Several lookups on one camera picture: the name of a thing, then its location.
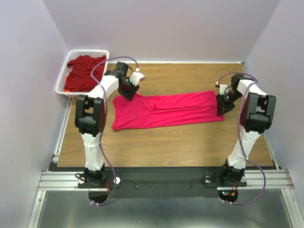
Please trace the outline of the pink t-shirt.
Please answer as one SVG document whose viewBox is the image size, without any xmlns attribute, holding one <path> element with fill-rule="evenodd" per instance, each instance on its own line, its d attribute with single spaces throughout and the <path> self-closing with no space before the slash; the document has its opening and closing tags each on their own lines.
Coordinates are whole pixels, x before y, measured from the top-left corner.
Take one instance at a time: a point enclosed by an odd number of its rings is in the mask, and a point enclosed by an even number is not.
<svg viewBox="0 0 304 228">
<path fill-rule="evenodd" d="M 217 115 L 214 91 L 153 96 L 135 94 L 131 101 L 116 96 L 113 104 L 114 131 L 224 121 L 224 116 Z"/>
</svg>

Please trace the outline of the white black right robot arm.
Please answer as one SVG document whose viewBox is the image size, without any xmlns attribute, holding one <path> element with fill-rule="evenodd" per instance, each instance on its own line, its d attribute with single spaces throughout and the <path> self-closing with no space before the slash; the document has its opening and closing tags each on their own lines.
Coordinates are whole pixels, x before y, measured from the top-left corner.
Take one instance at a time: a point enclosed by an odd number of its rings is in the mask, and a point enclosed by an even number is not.
<svg viewBox="0 0 304 228">
<path fill-rule="evenodd" d="M 237 119 L 238 140 L 218 177 L 223 185 L 245 182 L 250 152 L 259 137 L 271 127 L 276 107 L 276 97 L 263 92 L 254 76 L 241 72 L 231 72 L 230 75 L 230 85 L 219 80 L 215 85 L 219 89 L 216 95 L 218 116 L 232 111 L 234 103 L 242 100 Z"/>
</svg>

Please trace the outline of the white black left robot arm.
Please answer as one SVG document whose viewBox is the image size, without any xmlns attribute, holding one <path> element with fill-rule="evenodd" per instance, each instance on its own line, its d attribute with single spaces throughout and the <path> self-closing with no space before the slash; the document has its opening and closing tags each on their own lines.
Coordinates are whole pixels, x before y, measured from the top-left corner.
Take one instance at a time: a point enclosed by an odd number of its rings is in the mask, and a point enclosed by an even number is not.
<svg viewBox="0 0 304 228">
<path fill-rule="evenodd" d="M 139 67 L 127 72 L 130 67 L 124 62 L 117 62 L 115 69 L 106 71 L 101 79 L 94 72 L 90 76 L 97 85 L 85 95 L 79 95 L 76 100 L 75 126 L 83 139 L 85 149 L 84 172 L 77 174 L 79 183 L 87 183 L 92 187 L 102 187 L 108 181 L 105 176 L 104 153 L 101 138 L 104 132 L 108 97 L 118 91 L 128 101 L 131 101 L 138 91 L 139 82 L 145 79 Z"/>
</svg>

